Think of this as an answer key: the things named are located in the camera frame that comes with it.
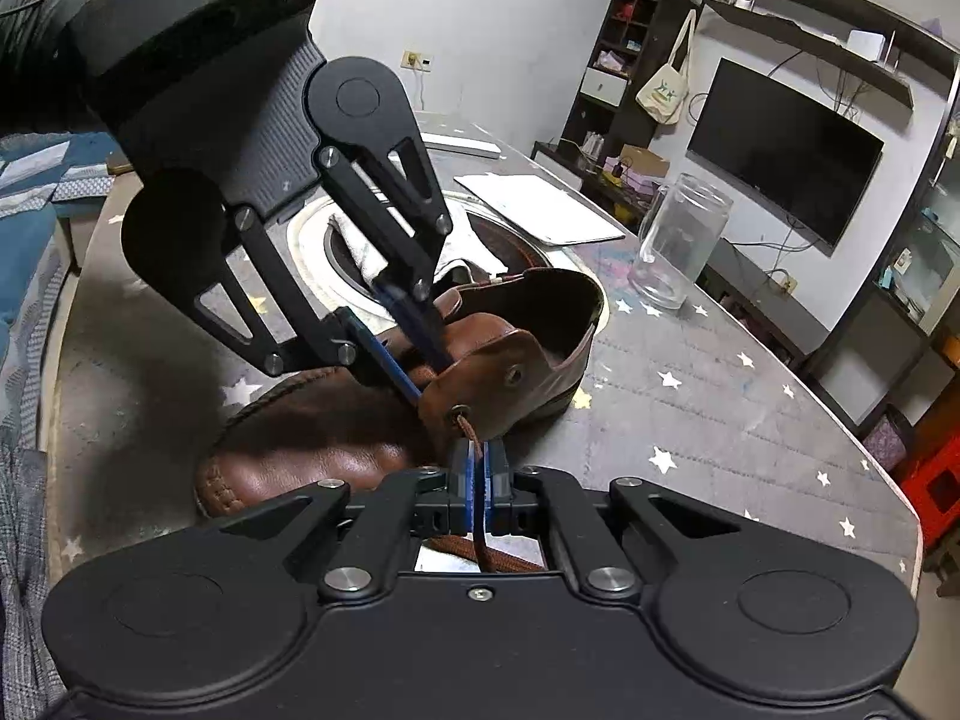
wall outlet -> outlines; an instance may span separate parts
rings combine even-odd
[[[433,65],[432,53],[403,52],[400,66],[407,70],[419,70],[429,73]]]

black tv screen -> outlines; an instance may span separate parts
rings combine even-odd
[[[883,142],[826,105],[723,59],[689,148],[833,247]]]

tote bag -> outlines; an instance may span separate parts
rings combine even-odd
[[[683,101],[690,92],[688,82],[690,50],[693,49],[693,32],[696,28],[697,14],[696,11],[691,10],[683,20],[683,26],[673,44],[669,60],[637,92],[637,104],[661,124],[676,124],[680,120]],[[686,57],[683,57],[680,69],[676,70],[673,63],[677,60],[677,52],[683,44],[683,38],[686,38]]]

shoe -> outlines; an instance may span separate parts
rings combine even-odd
[[[392,471],[443,464],[467,415],[479,440],[563,410],[587,367],[603,305],[584,274],[531,269],[448,290],[435,305],[455,361],[441,375],[394,328],[380,339],[424,393],[419,408],[342,367],[295,374],[237,413],[200,463],[208,515],[326,478],[371,490]]]

red object on shelf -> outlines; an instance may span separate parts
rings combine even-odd
[[[923,546],[932,547],[960,519],[960,435],[901,482],[920,517]]]

